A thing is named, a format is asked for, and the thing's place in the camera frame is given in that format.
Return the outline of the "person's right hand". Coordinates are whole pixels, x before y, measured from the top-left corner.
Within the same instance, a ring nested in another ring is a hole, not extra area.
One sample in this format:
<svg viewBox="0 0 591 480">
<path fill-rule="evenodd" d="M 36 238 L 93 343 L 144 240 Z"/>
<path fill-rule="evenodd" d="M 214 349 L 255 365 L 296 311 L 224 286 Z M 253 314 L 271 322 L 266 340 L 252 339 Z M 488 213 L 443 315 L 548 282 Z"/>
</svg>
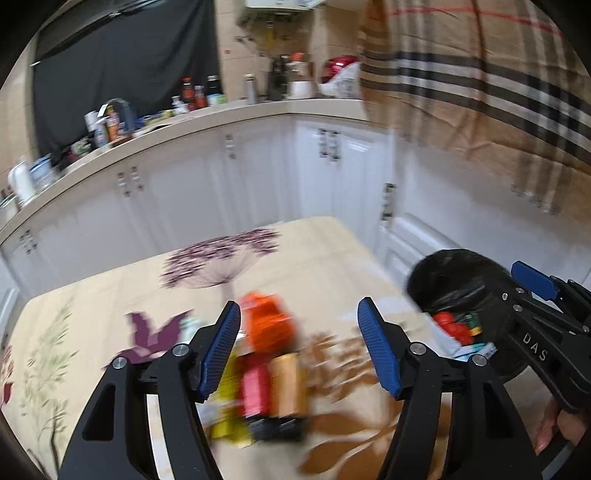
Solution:
<svg viewBox="0 0 591 480">
<path fill-rule="evenodd" d="M 558 401 L 551 397 L 535 436 L 535 452 L 541 453 L 549 445 L 556 432 L 560 432 L 567 441 L 577 445 L 588 426 L 589 419 L 584 414 L 571 414 L 563 410 Z"/>
</svg>

